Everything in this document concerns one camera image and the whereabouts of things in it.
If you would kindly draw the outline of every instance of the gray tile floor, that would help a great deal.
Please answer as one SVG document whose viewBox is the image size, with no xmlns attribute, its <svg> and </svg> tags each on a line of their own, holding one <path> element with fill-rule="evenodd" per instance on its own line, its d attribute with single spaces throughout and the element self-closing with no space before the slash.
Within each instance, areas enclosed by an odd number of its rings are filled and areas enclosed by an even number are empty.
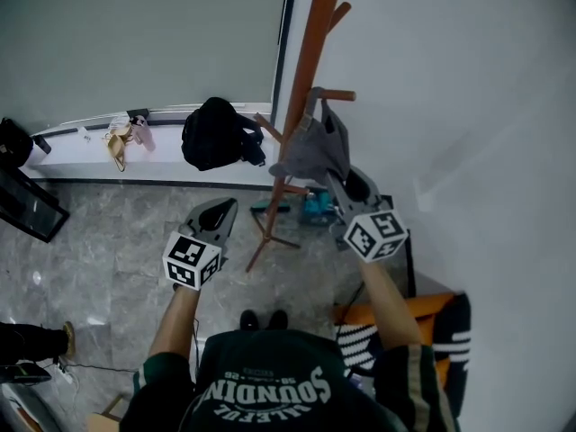
<svg viewBox="0 0 576 432">
<path fill-rule="evenodd" d="M 268 192 L 118 184 L 53 184 L 47 189 L 70 211 L 50 244 L 0 221 L 0 321 L 54 329 L 72 321 L 75 363 L 138 369 L 173 294 L 161 269 L 167 238 L 196 204 L 212 198 L 235 197 L 239 211 L 229 262 L 202 288 L 197 311 L 201 342 L 235 329 L 245 309 L 265 320 L 282 308 L 291 328 L 332 338 L 332 305 L 347 302 L 360 284 L 350 251 L 338 253 L 326 229 L 298 223 L 298 196 L 288 197 L 292 211 L 279 215 L 276 234 L 302 248 L 270 244 L 246 274 L 259 241 L 248 207 L 268 198 Z M 40 273 L 39 283 L 34 272 Z M 402 255 L 392 262 L 391 273 L 405 290 Z M 53 380 L 34 389 L 63 430 L 85 430 L 88 413 L 103 410 L 118 393 L 131 396 L 129 373 L 71 367 L 76 386 L 54 367 L 48 369 Z"/>
</svg>

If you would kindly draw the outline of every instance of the gray bag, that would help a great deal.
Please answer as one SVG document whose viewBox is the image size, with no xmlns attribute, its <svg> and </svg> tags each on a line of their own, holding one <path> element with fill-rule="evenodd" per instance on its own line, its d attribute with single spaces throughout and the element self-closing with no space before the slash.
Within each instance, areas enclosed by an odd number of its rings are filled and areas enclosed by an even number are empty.
<svg viewBox="0 0 576 432">
<path fill-rule="evenodd" d="M 284 159 L 270 166 L 272 176 L 294 176 L 314 179 L 325 185 L 328 170 L 343 181 L 350 171 L 348 130 L 338 116 L 322 99 L 322 119 L 314 119 L 316 102 L 323 88 L 312 88 L 308 93 L 304 115 L 288 142 Z"/>
</svg>

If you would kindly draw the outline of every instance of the person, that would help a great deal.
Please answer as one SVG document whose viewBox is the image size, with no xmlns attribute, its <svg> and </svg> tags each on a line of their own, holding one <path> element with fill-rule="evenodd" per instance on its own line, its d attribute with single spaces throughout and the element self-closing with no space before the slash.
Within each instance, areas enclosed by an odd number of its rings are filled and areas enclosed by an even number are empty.
<svg viewBox="0 0 576 432">
<path fill-rule="evenodd" d="M 21 360 L 40 362 L 59 356 L 71 358 L 76 352 L 74 327 L 69 321 L 63 329 L 0 323 L 0 341 L 0 365 L 16 365 Z"/>
<path fill-rule="evenodd" d="M 240 330 L 209 337 L 194 385 L 188 357 L 200 293 L 180 287 L 134 375 L 120 431 L 457 430 L 432 348 L 401 294 L 385 269 L 360 264 L 385 349 L 374 364 L 375 400 L 344 376 L 335 341 L 281 329 L 282 312 L 269 330 L 244 312 Z"/>
</svg>

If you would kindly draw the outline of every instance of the black bag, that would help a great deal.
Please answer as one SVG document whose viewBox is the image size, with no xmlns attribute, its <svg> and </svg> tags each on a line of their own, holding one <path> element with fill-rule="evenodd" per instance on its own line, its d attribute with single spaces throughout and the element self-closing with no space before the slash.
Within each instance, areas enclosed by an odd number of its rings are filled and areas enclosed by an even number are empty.
<svg viewBox="0 0 576 432">
<path fill-rule="evenodd" d="M 253 133 L 246 133 L 245 128 Z M 228 101 L 211 97 L 186 119 L 182 153 L 200 171 L 225 167 L 241 158 L 262 166 L 266 162 L 260 148 L 263 138 L 257 123 L 237 113 Z"/>
<path fill-rule="evenodd" d="M 25 131 L 10 119 L 0 123 L 0 163 L 9 167 L 21 167 L 32 152 L 34 142 Z"/>
</svg>

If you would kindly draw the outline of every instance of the brown boot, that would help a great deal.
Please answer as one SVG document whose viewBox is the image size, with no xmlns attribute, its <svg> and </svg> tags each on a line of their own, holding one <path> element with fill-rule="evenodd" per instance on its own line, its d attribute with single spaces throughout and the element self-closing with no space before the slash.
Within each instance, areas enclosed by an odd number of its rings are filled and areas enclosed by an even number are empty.
<svg viewBox="0 0 576 432">
<path fill-rule="evenodd" d="M 66 331 L 66 336 L 68 336 L 68 349 L 64 354 L 67 358 L 72 358 L 76 354 L 76 335 L 74 334 L 74 327 L 72 323 L 67 321 L 64 323 L 64 331 Z"/>
</svg>

